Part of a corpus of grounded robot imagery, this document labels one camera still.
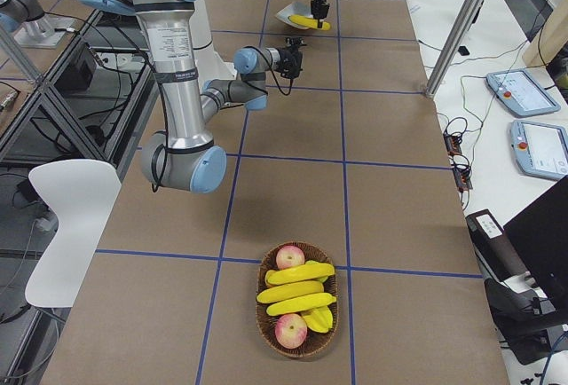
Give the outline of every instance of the fruit basket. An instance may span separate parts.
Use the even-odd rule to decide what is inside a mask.
[[[331,263],[333,265],[329,257],[318,247],[301,241],[283,243],[266,253],[262,262],[260,263],[256,292],[257,295],[268,288],[264,280],[266,272],[269,270],[278,269],[278,266],[276,264],[276,255],[278,251],[285,246],[296,246],[302,249],[306,261],[313,260],[317,261],[318,263]],[[323,283],[323,288],[324,292],[330,293],[332,296],[337,297],[337,281],[335,279],[335,274],[327,277],[327,280]],[[276,339],[275,327],[278,321],[278,317],[269,316],[266,313],[266,308],[268,306],[268,303],[256,302],[256,324],[258,325],[260,334],[264,337],[268,345],[284,356],[290,358],[304,358],[314,356],[315,354],[322,351],[331,342],[335,335],[338,320],[337,302],[333,302],[328,305],[328,308],[331,310],[331,313],[333,315],[333,325],[327,333],[316,333],[308,329],[308,334],[305,338],[304,343],[302,343],[297,348],[287,349],[280,345]]]

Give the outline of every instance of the white label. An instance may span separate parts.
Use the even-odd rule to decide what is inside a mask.
[[[485,214],[478,216],[477,222],[479,223],[481,228],[483,228],[487,236],[489,236],[489,239],[494,239],[495,237],[502,235],[501,230],[499,230],[499,227],[489,215]]]
[[[189,28],[149,28],[148,39],[154,61],[172,61],[192,57]]]

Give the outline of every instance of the white chair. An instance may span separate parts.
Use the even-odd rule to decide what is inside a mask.
[[[26,285],[28,303],[49,315],[43,309],[73,307],[121,183],[112,165],[89,159],[46,163],[28,177],[59,220]]]

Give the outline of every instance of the white desk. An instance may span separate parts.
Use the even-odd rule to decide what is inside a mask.
[[[455,18],[462,6],[463,0],[407,0],[411,13],[416,37],[433,47],[442,48],[452,28]],[[461,78],[464,75],[485,76],[490,72],[521,68],[525,64],[522,54],[528,43],[525,34],[518,26],[504,0],[485,0],[477,22],[466,34],[462,45],[466,45],[470,55],[463,57],[456,54],[454,63],[465,59],[479,57],[495,57],[503,52],[511,51],[497,59],[468,60],[460,65],[451,66],[440,86],[434,101],[441,114],[450,120],[462,116],[469,121],[469,130],[479,127],[479,121],[464,110],[462,102]],[[427,75],[438,59],[439,51],[421,44],[421,55]],[[542,68],[531,69],[543,87],[553,84],[552,79]],[[476,212],[489,208],[495,218],[505,224],[508,220],[525,208],[529,203],[543,194],[555,182],[547,179],[523,175],[514,160],[509,142],[509,124],[515,117],[493,97],[486,86],[485,79],[463,79],[465,88],[466,107],[479,117],[485,117],[481,136],[468,133],[464,136],[461,149],[470,159],[473,159],[473,189],[469,192],[469,204],[464,213]],[[560,103],[561,110],[554,114],[546,114],[531,118],[536,122],[553,123],[568,129],[568,107],[560,92],[554,88],[549,93]],[[446,127],[447,120],[440,116],[440,125]],[[455,124],[450,131],[462,130],[463,121]],[[516,291],[526,290],[525,283],[520,278],[512,278],[509,285]],[[535,373],[541,373],[545,360],[530,365],[520,365],[509,350],[503,351],[509,381],[519,384],[527,378],[534,379],[533,385],[538,385],[539,378]],[[568,354],[566,352],[553,356],[548,368],[545,383],[568,383]]]

